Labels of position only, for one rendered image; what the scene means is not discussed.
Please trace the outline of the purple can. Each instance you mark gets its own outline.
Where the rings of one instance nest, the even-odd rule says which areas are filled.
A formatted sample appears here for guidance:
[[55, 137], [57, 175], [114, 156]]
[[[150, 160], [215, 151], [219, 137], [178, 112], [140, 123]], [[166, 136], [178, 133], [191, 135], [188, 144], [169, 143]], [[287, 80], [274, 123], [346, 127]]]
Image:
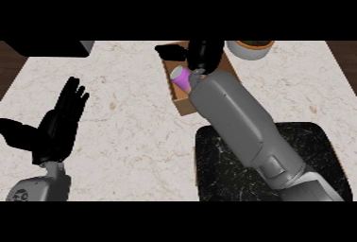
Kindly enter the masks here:
[[178, 65], [172, 69], [169, 73], [169, 80], [185, 94], [191, 92], [190, 71], [184, 66]]

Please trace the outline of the brown cardboard box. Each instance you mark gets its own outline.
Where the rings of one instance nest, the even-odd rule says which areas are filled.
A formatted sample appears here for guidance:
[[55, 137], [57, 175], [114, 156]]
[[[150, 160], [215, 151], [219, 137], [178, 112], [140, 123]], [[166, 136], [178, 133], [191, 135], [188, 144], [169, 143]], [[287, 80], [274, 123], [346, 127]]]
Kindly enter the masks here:
[[[166, 44], [178, 44], [182, 47], [185, 47], [188, 45], [188, 41], [181, 41], [176, 43], [166, 43]], [[165, 78], [166, 78], [166, 85], [168, 85], [168, 89], [169, 89], [171, 101], [172, 101], [172, 104], [176, 108], [179, 115], [184, 116], [184, 115], [194, 113], [196, 109], [190, 103], [188, 94], [185, 94], [179, 90], [179, 88], [175, 86], [175, 84], [171, 82], [169, 73], [178, 65], [184, 66], [188, 69], [187, 62], [163, 60], [162, 58], [160, 58], [160, 60], [162, 60], [162, 65], [163, 65], [163, 69], [165, 69]], [[234, 77], [234, 79], [238, 80], [238, 77], [237, 77], [235, 71], [232, 69], [230, 60], [225, 56], [224, 50], [222, 50], [222, 55], [221, 55], [221, 59], [219, 59], [219, 63], [218, 63], [218, 67], [216, 67], [215, 71], [227, 72]]]

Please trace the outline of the black speckled tray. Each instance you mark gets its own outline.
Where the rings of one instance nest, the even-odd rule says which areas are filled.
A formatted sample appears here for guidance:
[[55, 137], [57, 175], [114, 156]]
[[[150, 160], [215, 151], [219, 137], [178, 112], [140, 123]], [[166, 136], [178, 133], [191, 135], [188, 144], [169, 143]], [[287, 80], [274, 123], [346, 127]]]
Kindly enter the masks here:
[[[337, 155], [321, 127], [311, 122], [277, 123], [280, 135], [345, 201], [352, 193]], [[280, 201], [256, 171], [244, 167], [210, 126], [194, 134], [194, 165], [200, 201]]]

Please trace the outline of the black appliance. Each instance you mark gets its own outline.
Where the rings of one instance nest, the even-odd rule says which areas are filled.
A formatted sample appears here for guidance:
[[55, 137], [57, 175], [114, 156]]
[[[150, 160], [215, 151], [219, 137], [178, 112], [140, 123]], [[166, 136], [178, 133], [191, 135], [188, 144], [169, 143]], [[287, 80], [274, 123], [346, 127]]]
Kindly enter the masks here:
[[85, 58], [94, 41], [5, 41], [24, 57]]

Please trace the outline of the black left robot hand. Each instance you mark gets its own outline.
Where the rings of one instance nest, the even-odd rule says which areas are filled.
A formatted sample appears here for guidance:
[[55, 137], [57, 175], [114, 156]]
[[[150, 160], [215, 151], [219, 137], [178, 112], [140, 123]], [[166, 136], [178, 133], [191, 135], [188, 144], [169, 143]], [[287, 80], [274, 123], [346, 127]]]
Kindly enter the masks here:
[[10, 147], [32, 152], [32, 164], [61, 162], [70, 154], [78, 122], [89, 94], [70, 77], [63, 86], [54, 108], [45, 113], [38, 127], [0, 118], [0, 135]]

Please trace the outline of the white plant pot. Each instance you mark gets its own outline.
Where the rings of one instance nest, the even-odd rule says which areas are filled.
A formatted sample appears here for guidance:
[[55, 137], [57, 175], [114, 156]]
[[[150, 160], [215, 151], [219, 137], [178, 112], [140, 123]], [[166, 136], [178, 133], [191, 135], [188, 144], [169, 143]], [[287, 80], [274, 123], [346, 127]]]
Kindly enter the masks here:
[[268, 41], [265, 45], [250, 45], [241, 41], [227, 41], [225, 43], [235, 57], [246, 61], [256, 61], [266, 55], [274, 41]]

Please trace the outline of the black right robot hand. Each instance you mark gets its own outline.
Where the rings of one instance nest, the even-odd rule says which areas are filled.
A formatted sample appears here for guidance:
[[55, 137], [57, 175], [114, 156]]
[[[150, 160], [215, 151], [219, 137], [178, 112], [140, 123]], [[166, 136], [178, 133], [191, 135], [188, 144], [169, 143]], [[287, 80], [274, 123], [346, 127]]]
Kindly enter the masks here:
[[178, 44], [156, 45], [154, 50], [165, 61], [185, 61], [188, 69], [203, 69], [210, 74], [219, 63], [224, 41], [188, 41], [182, 47]]

